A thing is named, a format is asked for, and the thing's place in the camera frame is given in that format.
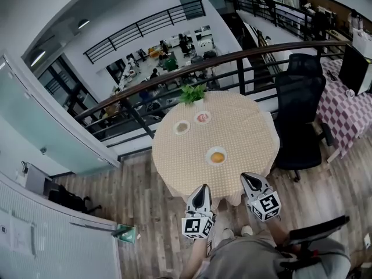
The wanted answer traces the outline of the black metal balcony railing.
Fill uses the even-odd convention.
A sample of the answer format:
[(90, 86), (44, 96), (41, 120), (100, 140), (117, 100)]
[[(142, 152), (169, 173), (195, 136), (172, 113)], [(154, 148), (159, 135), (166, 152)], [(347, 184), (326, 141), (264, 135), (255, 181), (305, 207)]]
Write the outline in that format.
[(104, 56), (117, 51), (119, 48), (134, 40), (143, 38), (146, 35), (165, 27), (173, 26), (177, 23), (196, 19), (205, 15), (205, 10), (201, 0), (177, 5), (120, 29), (86, 50), (83, 55), (87, 57), (91, 64), (94, 64)]

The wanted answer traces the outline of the white wall box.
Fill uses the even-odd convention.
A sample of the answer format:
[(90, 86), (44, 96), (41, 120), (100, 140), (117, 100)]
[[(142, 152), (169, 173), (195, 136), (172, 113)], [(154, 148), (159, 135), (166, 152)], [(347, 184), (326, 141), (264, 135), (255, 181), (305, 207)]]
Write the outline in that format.
[(29, 162), (22, 161), (22, 175), (25, 189), (38, 195), (49, 195), (52, 179), (45, 172)]

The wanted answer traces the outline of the black railing with wooden rail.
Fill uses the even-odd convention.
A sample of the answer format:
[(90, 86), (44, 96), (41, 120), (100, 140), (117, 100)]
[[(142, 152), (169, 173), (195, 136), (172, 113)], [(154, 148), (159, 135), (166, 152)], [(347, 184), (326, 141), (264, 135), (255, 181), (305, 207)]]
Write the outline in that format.
[(166, 99), (176, 92), (181, 92), (180, 86), (169, 90), (168, 84), (175, 82), (179, 78), (189, 77), (198, 71), (208, 68), (216, 68), (223, 64), (235, 64), (236, 68), (222, 74), (212, 75), (211, 77), (197, 78), (193, 86), (209, 85), (211, 82), (219, 81), (223, 78), (234, 77), (238, 78), (237, 82), (229, 85), (222, 85), (220, 90), (227, 91), (238, 88), (241, 95), (247, 96), (256, 93), (256, 90), (248, 90), (246, 86), (261, 81), (262, 78), (247, 79), (245, 73), (254, 71), (254, 67), (244, 67), (243, 60), (248, 56), (263, 56), (271, 55), (275, 52), (283, 52), (297, 50), (303, 48), (314, 48), (317, 51), (317, 58), (327, 57), (328, 54), (324, 48), (337, 47), (341, 48), (348, 45), (349, 41), (304, 41), (292, 42), (286, 44), (277, 44), (253, 48), (239, 52), (229, 53), (223, 56), (204, 60), (203, 62), (194, 63), (189, 66), (176, 69), (162, 76), (152, 78), (143, 84), (138, 84), (121, 93), (118, 93), (110, 98), (102, 101), (91, 109), (87, 109), (77, 115), (75, 120), (82, 124), (86, 130), (93, 126), (101, 125), (105, 121), (113, 119), (117, 116), (127, 115), (120, 122), (113, 123), (111, 126), (93, 132), (92, 135), (99, 139), (100, 142), (108, 142), (107, 147), (111, 148), (137, 140), (146, 136), (153, 137), (155, 131), (151, 129), (145, 122), (145, 118), (154, 115), (161, 110), (170, 109), (179, 101), (171, 101), (165, 106), (160, 106), (150, 112), (142, 112), (144, 106), (148, 106), (159, 99)]

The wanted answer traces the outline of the green potted plant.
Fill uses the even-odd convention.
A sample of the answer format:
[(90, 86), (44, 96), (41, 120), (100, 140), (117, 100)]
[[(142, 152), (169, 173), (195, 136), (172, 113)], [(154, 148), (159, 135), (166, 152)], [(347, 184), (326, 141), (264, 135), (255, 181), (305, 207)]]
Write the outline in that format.
[(206, 84), (199, 84), (193, 87), (189, 84), (181, 87), (181, 96), (179, 101), (186, 105), (192, 104), (204, 98)]

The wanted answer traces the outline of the white plate with brown food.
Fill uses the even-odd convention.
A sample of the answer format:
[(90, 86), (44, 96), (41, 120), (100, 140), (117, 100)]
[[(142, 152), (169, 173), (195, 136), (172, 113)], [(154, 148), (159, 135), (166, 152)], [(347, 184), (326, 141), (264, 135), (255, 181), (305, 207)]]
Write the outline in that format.
[(191, 125), (189, 121), (181, 120), (173, 126), (173, 131), (176, 135), (184, 135), (190, 130), (190, 128)]

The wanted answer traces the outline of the paper notice with icon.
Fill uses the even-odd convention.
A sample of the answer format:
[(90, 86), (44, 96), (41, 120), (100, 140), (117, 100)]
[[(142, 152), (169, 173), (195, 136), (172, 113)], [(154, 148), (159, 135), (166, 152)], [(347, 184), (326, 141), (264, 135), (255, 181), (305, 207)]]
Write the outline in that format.
[(10, 242), (10, 217), (0, 210), (0, 246), (12, 249)]

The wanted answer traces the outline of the person's left forearm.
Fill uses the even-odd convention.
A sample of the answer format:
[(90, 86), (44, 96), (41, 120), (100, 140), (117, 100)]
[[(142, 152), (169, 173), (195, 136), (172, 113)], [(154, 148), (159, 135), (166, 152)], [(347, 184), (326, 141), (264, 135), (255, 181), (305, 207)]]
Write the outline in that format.
[(181, 272), (180, 279), (196, 279), (206, 270), (210, 263), (207, 251), (207, 239), (196, 239), (190, 257)]

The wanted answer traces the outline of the plate with orange food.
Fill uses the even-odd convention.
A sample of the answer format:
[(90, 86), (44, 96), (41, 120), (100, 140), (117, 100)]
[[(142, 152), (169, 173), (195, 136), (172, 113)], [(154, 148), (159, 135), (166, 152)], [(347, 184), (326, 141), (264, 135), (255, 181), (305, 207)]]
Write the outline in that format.
[(206, 155), (205, 155), (205, 160), (206, 160), (206, 162), (208, 163), (208, 164), (210, 164), (211, 166), (219, 166), (219, 165), (221, 165), (221, 164), (223, 164), (224, 162), (222, 162), (222, 163), (213, 163), (211, 160), (210, 160), (210, 157), (211, 157), (211, 155), (213, 154), (213, 153), (215, 153), (215, 152), (220, 152), (220, 153), (223, 153), (224, 155), (225, 155), (225, 161), (227, 160), (227, 152), (226, 152), (226, 150), (223, 148), (223, 147), (220, 147), (220, 146), (215, 146), (215, 147), (212, 147), (212, 148), (210, 148), (208, 151), (207, 151), (207, 153), (206, 153)]

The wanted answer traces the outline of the black office chair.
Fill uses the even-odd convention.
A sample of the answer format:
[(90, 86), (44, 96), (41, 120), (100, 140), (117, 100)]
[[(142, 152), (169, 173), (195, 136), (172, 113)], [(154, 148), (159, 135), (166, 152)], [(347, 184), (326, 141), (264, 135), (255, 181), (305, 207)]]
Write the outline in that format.
[(334, 144), (328, 124), (320, 124), (320, 134), (313, 127), (326, 86), (319, 58), (304, 53), (291, 54), (286, 71), (278, 74), (275, 85), (278, 112), (274, 125), (280, 139), (276, 167), (293, 171), (294, 181), (298, 182), (300, 170), (322, 163), (320, 141), (325, 139), (328, 146)]

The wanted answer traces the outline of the round table with beige tablecloth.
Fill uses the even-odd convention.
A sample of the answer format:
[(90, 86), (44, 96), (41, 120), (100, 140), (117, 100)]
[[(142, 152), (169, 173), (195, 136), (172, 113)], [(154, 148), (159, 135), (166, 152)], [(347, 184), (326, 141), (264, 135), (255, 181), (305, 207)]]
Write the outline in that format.
[[(198, 125), (194, 116), (202, 110), (209, 111), (212, 119)], [(181, 120), (189, 121), (191, 128), (176, 135), (173, 126)], [(207, 184), (215, 209), (223, 199), (233, 206), (241, 203), (241, 173), (267, 176), (279, 144), (271, 114), (257, 102), (235, 92), (209, 91), (201, 105), (179, 103), (165, 115), (155, 132), (152, 157), (173, 196), (186, 200)], [(205, 160), (207, 151), (215, 146), (227, 152), (227, 160), (219, 166)]]

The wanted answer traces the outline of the green box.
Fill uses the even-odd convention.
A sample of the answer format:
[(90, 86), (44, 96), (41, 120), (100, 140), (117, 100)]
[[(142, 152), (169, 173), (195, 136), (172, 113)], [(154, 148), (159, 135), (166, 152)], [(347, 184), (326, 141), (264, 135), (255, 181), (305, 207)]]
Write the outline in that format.
[(118, 224), (117, 228), (111, 232), (111, 236), (120, 241), (135, 244), (137, 237), (136, 228), (133, 226)]

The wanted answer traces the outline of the plain paper notice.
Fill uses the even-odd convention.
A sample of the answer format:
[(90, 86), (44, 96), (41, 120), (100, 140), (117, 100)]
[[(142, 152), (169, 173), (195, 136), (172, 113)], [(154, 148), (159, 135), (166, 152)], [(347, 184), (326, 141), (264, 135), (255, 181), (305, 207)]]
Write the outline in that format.
[(10, 245), (14, 252), (34, 256), (33, 225), (15, 217), (11, 217)]

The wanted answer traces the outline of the black chest-mounted device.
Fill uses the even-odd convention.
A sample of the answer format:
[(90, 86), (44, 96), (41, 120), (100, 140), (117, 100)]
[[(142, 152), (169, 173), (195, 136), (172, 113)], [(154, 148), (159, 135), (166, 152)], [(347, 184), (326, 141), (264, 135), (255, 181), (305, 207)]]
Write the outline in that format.
[(292, 230), (282, 244), (277, 245), (276, 250), (289, 253), (294, 250), (294, 247), (300, 246), (300, 249), (295, 253), (296, 261), (281, 262), (280, 266), (284, 269), (279, 273), (280, 278), (289, 278), (294, 271), (302, 270), (305, 267), (314, 266), (321, 262), (320, 252), (310, 250), (312, 242), (327, 238), (334, 232), (340, 230), (344, 225), (348, 224), (350, 217), (343, 215), (330, 221), (320, 223), (314, 226)]

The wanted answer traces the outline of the frosted glass door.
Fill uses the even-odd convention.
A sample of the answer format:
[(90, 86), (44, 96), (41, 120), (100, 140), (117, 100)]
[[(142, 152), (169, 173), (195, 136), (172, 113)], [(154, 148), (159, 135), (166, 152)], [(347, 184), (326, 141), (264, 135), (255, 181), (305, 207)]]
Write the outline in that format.
[(0, 116), (36, 148), (38, 155), (50, 158), (67, 171), (85, 174), (119, 166), (117, 157), (96, 151), (47, 111), (3, 55), (0, 56)]

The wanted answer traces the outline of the white basket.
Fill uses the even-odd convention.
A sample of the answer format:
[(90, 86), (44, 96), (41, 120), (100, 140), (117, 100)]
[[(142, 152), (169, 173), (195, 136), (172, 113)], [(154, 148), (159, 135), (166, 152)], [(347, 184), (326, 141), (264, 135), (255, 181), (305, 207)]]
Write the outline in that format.
[(352, 45), (356, 48), (364, 57), (372, 59), (372, 36), (364, 32), (353, 28), (353, 41)]

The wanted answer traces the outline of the person's grey clothing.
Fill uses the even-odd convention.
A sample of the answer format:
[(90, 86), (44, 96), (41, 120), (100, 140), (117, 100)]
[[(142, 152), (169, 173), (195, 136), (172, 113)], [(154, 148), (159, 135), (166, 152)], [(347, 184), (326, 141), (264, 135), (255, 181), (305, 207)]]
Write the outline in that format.
[(317, 252), (318, 261), (294, 270), (296, 263), (305, 260), (276, 250), (268, 238), (226, 239), (212, 250), (195, 279), (346, 279), (351, 263), (342, 244), (324, 238), (312, 242), (309, 249)]

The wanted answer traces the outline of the black metal walkway railing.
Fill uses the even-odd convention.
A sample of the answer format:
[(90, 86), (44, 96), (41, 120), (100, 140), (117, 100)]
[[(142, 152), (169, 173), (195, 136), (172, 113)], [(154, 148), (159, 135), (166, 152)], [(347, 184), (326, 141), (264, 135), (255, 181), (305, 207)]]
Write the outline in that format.
[(233, 0), (234, 9), (241, 20), (262, 36), (271, 39), (279, 33), (301, 41), (328, 40), (325, 22), (315, 14), (274, 0)]

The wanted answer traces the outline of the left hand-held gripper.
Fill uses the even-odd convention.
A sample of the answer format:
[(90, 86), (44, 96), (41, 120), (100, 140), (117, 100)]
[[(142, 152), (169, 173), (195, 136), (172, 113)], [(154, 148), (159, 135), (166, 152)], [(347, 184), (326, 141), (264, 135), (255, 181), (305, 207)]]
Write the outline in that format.
[(182, 235), (190, 239), (207, 239), (214, 226), (211, 211), (211, 192), (207, 184), (199, 186), (187, 200), (187, 210), (182, 218)]

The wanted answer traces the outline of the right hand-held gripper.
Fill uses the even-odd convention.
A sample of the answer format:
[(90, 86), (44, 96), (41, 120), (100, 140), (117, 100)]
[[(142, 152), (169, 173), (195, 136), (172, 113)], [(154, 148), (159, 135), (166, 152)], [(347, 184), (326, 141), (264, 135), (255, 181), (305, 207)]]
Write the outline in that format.
[[(280, 214), (281, 202), (278, 193), (269, 186), (267, 179), (260, 174), (244, 172), (241, 182), (247, 195), (247, 207), (260, 221), (266, 222)], [(263, 191), (252, 198), (253, 191)]]

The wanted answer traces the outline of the white plate with red food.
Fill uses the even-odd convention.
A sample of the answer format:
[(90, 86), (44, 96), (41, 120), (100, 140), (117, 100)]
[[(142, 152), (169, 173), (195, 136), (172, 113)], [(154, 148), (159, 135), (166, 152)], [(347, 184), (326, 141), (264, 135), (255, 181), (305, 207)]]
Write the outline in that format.
[(208, 124), (212, 119), (212, 114), (207, 110), (202, 110), (195, 114), (194, 122), (198, 125)]

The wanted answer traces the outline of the person's right forearm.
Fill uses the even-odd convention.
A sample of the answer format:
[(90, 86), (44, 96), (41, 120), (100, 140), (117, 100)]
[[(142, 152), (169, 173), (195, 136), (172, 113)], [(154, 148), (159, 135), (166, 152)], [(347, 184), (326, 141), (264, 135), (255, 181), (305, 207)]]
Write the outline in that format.
[(284, 227), (279, 217), (273, 217), (266, 221), (266, 226), (277, 246), (283, 245), (287, 241), (289, 231)]

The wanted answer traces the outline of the table with purple checked cloth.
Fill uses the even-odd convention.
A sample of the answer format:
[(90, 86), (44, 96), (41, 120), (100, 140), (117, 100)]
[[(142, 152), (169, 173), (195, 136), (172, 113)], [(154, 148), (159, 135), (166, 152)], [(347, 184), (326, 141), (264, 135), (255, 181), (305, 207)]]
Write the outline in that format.
[(348, 97), (348, 88), (338, 77), (342, 60), (321, 64), (326, 85), (317, 108), (317, 116), (328, 124), (336, 151), (328, 159), (344, 157), (354, 142), (372, 126), (372, 94)]

